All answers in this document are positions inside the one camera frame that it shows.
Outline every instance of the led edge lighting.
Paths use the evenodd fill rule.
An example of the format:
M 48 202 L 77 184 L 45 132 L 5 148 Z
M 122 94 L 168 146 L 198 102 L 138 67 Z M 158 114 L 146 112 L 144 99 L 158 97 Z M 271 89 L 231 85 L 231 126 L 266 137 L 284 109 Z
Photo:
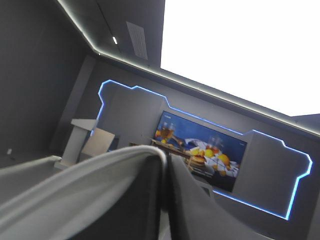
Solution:
M 309 165 L 308 165 L 308 168 L 307 168 L 306 172 L 303 173 L 303 174 L 301 174 L 300 176 L 298 176 L 298 177 L 296 178 L 296 180 L 295 180 L 295 183 L 294 183 L 294 186 L 293 186 L 293 191 L 292 191 L 291 198 L 290 198 L 290 202 L 289 202 L 289 205 L 288 205 L 287 212 L 286 212 L 286 215 L 285 215 L 285 216 L 281 216 L 281 215 L 279 215 L 279 214 L 277 214 L 277 213 L 275 213 L 275 212 L 268 211 L 268 210 L 266 210 L 266 209 L 264 209 L 264 208 L 258 207 L 258 206 L 256 206 L 256 205 L 250 204 L 250 203 L 245 202 L 245 201 L 242 201 L 242 200 L 240 200 L 240 199 L 237 199 L 237 198 L 235 198 L 235 197 L 233 197 L 233 196 L 230 196 L 230 195 L 227 195 L 227 194 L 225 194 L 225 193 L 219 192 L 219 191 L 217 191 L 217 190 L 213 190 L 214 193 L 219 194 L 219 195 L 221 195 L 221 196 L 224 196 L 224 197 L 226 197 L 226 198 L 232 199 L 232 200 L 234 200 L 234 201 L 237 201 L 237 202 L 242 203 L 242 204 L 244 204 L 244 205 L 247 205 L 247 206 L 249 206 L 249 207 L 255 208 L 255 209 L 257 209 L 257 210 L 263 211 L 263 212 L 265 212 L 265 213 L 274 215 L 274 216 L 276 216 L 276 217 L 278 217 L 278 218 L 282 218 L 282 219 L 287 220 L 287 221 L 289 220 L 289 216 L 290 216 L 290 213 L 291 213 L 291 209 L 292 209 L 292 206 L 293 206 L 293 203 L 294 203 L 294 199 L 295 199 L 295 196 L 296 196 L 296 193 L 297 193 L 299 181 L 300 181 L 300 179 L 302 179 L 303 177 L 309 175 L 309 174 L 310 174 L 310 171 L 311 171 L 311 167 L 312 167 L 312 163 L 313 163 L 313 162 L 312 162 L 310 156 L 309 156 L 307 153 L 302 152 L 302 151 L 299 151 L 299 150 L 296 150 L 296 149 L 291 148 L 291 147 L 288 147 L 288 146 L 286 146 L 286 144 L 285 144 L 285 142 L 284 142 L 283 140 L 281 140 L 281 139 L 279 139 L 279 138 L 276 138 L 276 137 L 274 137 L 274 136 L 270 136 L 270 135 L 265 134 L 265 133 L 263 133 L 263 132 L 254 130 L 254 129 L 251 130 L 251 131 L 245 132 L 245 133 L 241 133 L 241 132 L 235 131 L 235 130 L 233 130 L 233 129 L 227 128 L 227 127 L 225 127 L 225 126 L 219 125 L 219 124 L 217 124 L 217 123 L 214 123 L 214 122 L 209 121 L 209 120 L 207 120 L 207 119 L 204 119 L 204 118 L 202 118 L 202 117 L 193 115 L 193 114 L 191 114 L 191 113 L 189 113 L 189 112 L 185 112 L 185 111 L 183 111 L 183 110 L 181 110 L 181 109 L 179 109 L 179 108 L 172 107 L 172 106 L 170 105 L 167 97 L 164 96 L 164 95 L 162 95 L 162 94 L 159 94 L 159 93 L 157 93 L 157 92 L 151 91 L 151 90 L 149 90 L 149 89 L 146 89 L 146 88 L 144 88 L 144 87 L 137 86 L 137 85 L 135 85 L 135 86 L 133 86 L 133 87 L 130 87 L 130 86 L 124 85 L 124 84 L 122 84 L 122 83 L 120 83 L 120 82 L 111 80 L 111 79 L 110 79 L 110 80 L 107 80 L 107 81 L 104 81 L 104 82 L 101 84 L 101 86 L 100 86 L 100 89 L 99 89 L 99 92 L 98 92 L 98 96 L 99 96 L 100 101 L 101 101 L 101 107 L 100 107 L 100 110 L 99 110 L 98 115 L 97 115 L 97 118 L 96 118 L 96 124 L 98 124 L 99 118 L 100 118 L 100 116 L 101 116 L 101 114 L 102 114 L 102 111 L 103 111 L 103 109 L 104 109 L 104 107 L 105 107 L 105 102 L 104 102 L 104 100 L 103 100 L 103 98 L 102 98 L 102 96 L 101 96 L 101 93 L 102 93 L 102 90 L 103 90 L 104 86 L 105 86 L 106 84 L 109 84 L 109 83 L 117 84 L 117 85 L 119 85 L 119 86 L 125 87 L 125 88 L 130 89 L 130 90 L 134 90 L 134 89 L 144 90 L 144 91 L 146 91 L 146 92 L 149 92 L 149 93 L 152 93 L 152 94 L 154 94 L 154 95 L 157 95 L 157 96 L 160 96 L 160 97 L 164 98 L 165 101 L 166 101 L 166 103 L 167 103 L 167 105 L 168 105 L 168 107 L 169 107 L 170 109 L 174 110 L 174 111 L 177 111 L 177 112 L 180 112 L 180 113 L 182 113 L 182 114 L 188 115 L 188 116 L 190 116 L 190 117 L 199 119 L 199 120 L 201 120 L 201 121 L 204 121 L 204 122 L 206 122 L 206 123 L 209 123 L 209 124 L 211 124 L 211 125 L 217 126 L 217 127 L 219 127 L 219 128 L 228 130 L 228 131 L 230 131 L 230 132 L 232 132 L 232 133 L 235 133 L 235 134 L 238 134 L 238 135 L 240 135 L 240 136 L 246 135 L 247 133 L 249 133 L 249 132 L 251 132 L 251 131 L 254 131 L 254 132 L 259 133 L 259 134 L 262 134 L 262 135 L 264 135 L 264 136 L 266 136 L 266 137 L 268 137 L 268 138 L 272 138 L 272 139 L 274 139 L 274 140 L 280 141 L 285 148 L 290 149 L 291 151 L 294 151 L 294 152 L 297 152 L 297 153 L 299 153 L 299 154 L 305 155 L 305 156 L 308 158 L 308 160 L 309 160 Z
M 316 131 L 316 130 L 313 130 L 311 128 L 307 128 L 307 127 L 304 127 L 304 126 L 300 126 L 300 125 L 297 125 L 297 124 L 294 124 L 293 122 L 289 122 L 285 119 L 282 119 L 278 116 L 274 116 L 270 113 L 267 113 L 267 112 L 264 112 L 264 111 L 261 111 L 259 109 L 256 109 L 256 108 L 253 108 L 251 106 L 247 106 L 241 102 L 236 102 L 236 101 L 233 101 L 233 100 L 230 100 L 226 97 L 223 97 L 223 96 L 220 96 L 220 95 L 214 95 L 212 94 L 211 92 L 207 92 L 203 89 L 199 89 L 198 87 L 194 87 L 194 86 L 191 86 L 191 85 L 188 85 L 186 83 L 184 83 L 183 81 L 177 79 L 177 78 L 174 78 L 174 77 L 168 77 L 164 74 L 162 74 L 161 72 L 159 71 L 153 71 L 153 70 L 150 70 L 149 68 L 147 67 L 144 67 L 142 65 L 139 65 L 139 64 L 135 64 L 134 62 L 130 62 L 130 61 L 127 61 L 125 59 L 121 59 L 120 57 L 116 56 L 115 54 L 112 54 L 111 52 L 107 52 L 107 51 L 102 51 L 101 49 L 99 49 L 94 43 L 93 41 L 90 40 L 89 38 L 89 35 L 87 34 L 86 30 L 84 30 L 84 28 L 82 28 L 82 26 L 80 26 L 80 24 L 77 22 L 76 18 L 72 15 L 72 10 L 70 10 L 68 8 L 68 6 L 63 2 L 63 0 L 56 0 L 60 5 L 61 7 L 64 9 L 65 13 L 69 16 L 69 18 L 71 19 L 71 21 L 73 22 L 73 24 L 78 28 L 78 30 L 82 33 L 83 37 L 86 39 L 86 41 L 88 42 L 88 44 L 90 45 L 91 49 L 97 53 L 97 54 L 101 54 L 103 55 L 104 57 L 107 57 L 107 58 L 110 58 L 110 59 L 113 59 L 115 61 L 119 61 L 119 62 L 122 62 L 126 65 L 129 65 L 131 67 L 134 67 L 134 68 L 137 68 L 137 69 L 140 69 L 140 70 L 143 70 L 147 73 L 150 73 L 150 74 L 153 74 L 154 76 L 157 76 L 157 77 L 160 77 L 160 78 L 163 78 L 163 79 L 166 79 L 166 80 L 169 80 L 169 81 L 172 81 L 172 82 L 175 82 L 175 83 L 178 83 L 182 86 L 187 86 L 191 89 L 194 89 L 194 90 L 197 90 L 203 94 L 206 94 L 208 96 L 211 96 L 211 97 L 215 97 L 217 99 L 220 99 L 222 101 L 225 101 L 227 103 L 230 103 L 230 104 L 233 104 L 233 105 L 236 105 L 238 107 L 241 107 L 243 109 L 246 109 L 246 110 L 249 110 L 253 113 L 258 113 L 264 117 L 267 117 L 269 119 L 272 119 L 272 120 L 276 120 L 280 123 L 283 123 L 283 124 L 286 124 L 288 126 L 291 126 L 291 127 L 294 127 L 298 130 L 301 130 L 301 131 L 304 131 L 304 132 L 307 132 L 311 135 L 314 135 L 316 137 L 320 137 L 320 132 Z

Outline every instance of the blue led strip light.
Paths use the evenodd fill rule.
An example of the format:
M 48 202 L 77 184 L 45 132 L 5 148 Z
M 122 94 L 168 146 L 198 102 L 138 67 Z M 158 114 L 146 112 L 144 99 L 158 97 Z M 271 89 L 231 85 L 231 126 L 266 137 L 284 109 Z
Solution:
M 113 80 L 104 81 L 104 82 L 101 84 L 101 86 L 100 86 L 98 95 L 99 95 L 99 98 L 100 98 L 100 100 L 101 100 L 101 102 L 102 102 L 102 105 L 101 105 L 101 108 L 100 108 L 99 113 L 98 113 L 97 118 L 96 118 L 96 119 L 97 119 L 97 122 L 98 122 L 98 120 L 99 120 L 99 118 L 100 118 L 100 115 L 101 115 L 101 113 L 102 113 L 102 111 L 103 111 L 103 109 L 104 109 L 104 107 L 105 107 L 105 103 L 104 103 L 104 100 L 103 100 L 103 98 L 102 98 L 102 96 L 101 96 L 101 92 L 102 92 L 104 86 L 105 86 L 106 84 L 109 84 L 109 83 L 117 84 L 117 85 L 119 85 L 119 86 L 125 87 L 125 88 L 127 88 L 127 89 L 131 89 L 131 90 L 134 90 L 134 89 L 144 90 L 144 91 L 146 91 L 146 92 L 149 92 L 149 93 L 152 93 L 152 94 L 154 94 L 154 95 L 157 95 L 157 96 L 160 96 L 160 97 L 164 98 L 165 101 L 166 101 L 166 103 L 167 103 L 167 105 L 168 105 L 168 107 L 169 107 L 170 109 L 174 110 L 174 111 L 177 111 L 177 112 L 179 112 L 179 113 L 188 115 L 188 116 L 193 117 L 193 118 L 195 118 L 195 119 L 199 119 L 199 120 L 201 120 L 201 121 L 204 121 L 204 122 L 206 122 L 206 123 L 209 123 L 209 124 L 211 124 L 211 125 L 217 126 L 217 127 L 219 127 L 219 128 L 228 130 L 228 131 L 230 131 L 230 132 L 232 132 L 232 133 L 235 133 L 235 134 L 238 134 L 238 135 L 240 135 L 240 136 L 243 136 L 243 135 L 247 134 L 247 132 L 241 133 L 241 132 L 235 131 L 235 130 L 233 130 L 233 129 L 227 128 L 227 127 L 222 126 L 222 125 L 219 125 L 219 124 L 217 124 L 217 123 L 214 123 L 214 122 L 212 122 L 212 121 L 206 120 L 206 119 L 201 118 L 201 117 L 199 117 L 199 116 L 193 115 L 193 114 L 191 114 L 191 113 L 189 113 L 189 112 L 185 112 L 185 111 L 183 111 L 183 110 L 181 110 L 181 109 L 179 109 L 179 108 L 175 108 L 175 107 L 173 107 L 173 106 L 170 106 L 170 103 L 168 102 L 167 97 L 164 96 L 164 95 L 161 95 L 161 94 L 159 94 L 159 93 L 157 93 L 157 92 L 151 91 L 151 90 L 149 90 L 149 89 L 146 89 L 146 88 L 143 88 L 143 87 L 137 86 L 137 85 L 136 85 L 136 86 L 133 86 L 133 87 L 130 87 L 130 86 L 124 85 L 124 84 L 122 84 L 122 83 L 119 83 L 119 82 L 116 82 L 116 81 L 113 81 Z M 265 213 L 274 215 L 274 216 L 276 216 L 276 217 L 279 217 L 279 218 L 282 218 L 282 219 L 285 219 L 285 220 L 289 220 L 289 216 L 290 216 L 291 209 L 292 209 L 292 206 L 293 206 L 293 203 L 294 203 L 294 199 L 295 199 L 295 196 L 296 196 L 296 192 L 297 192 L 297 188 L 298 188 L 299 181 L 300 181 L 300 179 L 302 179 L 303 177 L 305 177 L 305 176 L 307 176 L 307 175 L 310 174 L 311 166 L 312 166 L 312 163 L 313 163 L 313 162 L 312 162 L 310 156 L 309 156 L 307 153 L 302 152 L 302 151 L 298 151 L 298 150 L 296 150 L 296 149 L 293 149 L 293 148 L 291 148 L 291 147 L 286 146 L 286 144 L 285 144 L 285 142 L 284 142 L 283 140 L 278 139 L 278 138 L 276 138 L 276 137 L 274 137 L 274 136 L 267 135 L 267 134 L 265 134 L 265 133 L 263 133 L 263 132 L 260 132 L 260 131 L 254 130 L 254 129 L 253 129 L 252 131 L 254 131 L 254 132 L 256 132 L 256 133 L 259 133 L 259 134 L 262 134 L 262 135 L 264 135 L 264 136 L 266 136 L 266 137 L 268 137 L 268 138 L 272 138 L 272 139 L 274 139 L 274 140 L 276 140 L 276 141 L 280 141 L 285 148 L 290 149 L 291 151 L 297 152 L 297 153 L 299 153 L 299 154 L 305 155 L 305 156 L 308 158 L 308 160 L 309 160 L 309 166 L 308 166 L 306 172 L 303 173 L 302 175 L 298 176 L 298 177 L 296 178 L 296 180 L 295 180 L 295 183 L 294 183 L 294 186 L 293 186 L 292 195 L 291 195 L 291 198 L 290 198 L 290 202 L 289 202 L 289 205 L 288 205 L 288 208 L 287 208 L 287 211 L 286 211 L 286 215 L 285 215 L 285 216 L 281 216 L 281 215 L 279 215 L 279 214 L 277 214 L 277 213 L 268 211 L 268 210 L 263 209 L 263 208 L 261 208 L 261 207 L 258 207 L 258 206 L 255 206 L 255 205 L 253 205 L 253 204 L 250 204 L 250 203 L 248 203 L 248 202 L 245 202 L 245 201 L 242 201 L 242 200 L 240 200 L 240 199 L 237 199 L 237 198 L 235 198 L 235 197 L 233 197 L 233 196 L 230 196 L 230 195 L 227 195 L 227 194 L 225 194 L 225 193 L 219 192 L 219 191 L 217 191 L 217 190 L 213 190 L 213 192 L 216 193 L 216 194 L 219 194 L 219 195 L 221 195 L 221 196 L 224 196 L 224 197 L 226 197 L 226 198 L 229 198 L 229 199 L 232 199 L 232 200 L 234 200 L 234 201 L 237 201 L 237 202 L 239 202 L 239 203 L 242 203 L 242 204 L 245 204 L 245 205 L 247 205 L 247 206 L 250 206 L 250 207 L 252 207 L 252 208 L 255 208 L 255 209 L 257 209 L 257 210 L 263 211 L 263 212 L 265 212 Z

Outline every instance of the television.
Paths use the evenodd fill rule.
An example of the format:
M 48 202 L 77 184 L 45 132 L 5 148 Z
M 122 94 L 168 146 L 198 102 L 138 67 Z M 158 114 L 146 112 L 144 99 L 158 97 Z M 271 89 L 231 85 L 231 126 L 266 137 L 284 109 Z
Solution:
M 196 179 L 232 192 L 247 143 L 164 111 L 154 140 L 190 156 Z

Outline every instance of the white overexposed window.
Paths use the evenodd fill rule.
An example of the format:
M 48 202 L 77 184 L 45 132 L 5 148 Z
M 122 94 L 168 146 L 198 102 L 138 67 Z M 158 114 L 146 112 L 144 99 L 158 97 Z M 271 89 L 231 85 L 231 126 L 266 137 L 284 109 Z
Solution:
M 320 113 L 319 0 L 166 0 L 161 68 L 288 116 Z

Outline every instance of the orange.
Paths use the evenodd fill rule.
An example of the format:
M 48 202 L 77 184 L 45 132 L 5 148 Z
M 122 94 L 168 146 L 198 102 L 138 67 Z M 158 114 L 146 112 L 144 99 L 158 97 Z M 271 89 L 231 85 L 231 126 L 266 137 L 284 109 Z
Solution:
M 230 166 L 230 159 L 227 155 L 225 154 L 221 154 L 218 156 L 218 159 L 220 159 L 224 165 L 226 166 Z

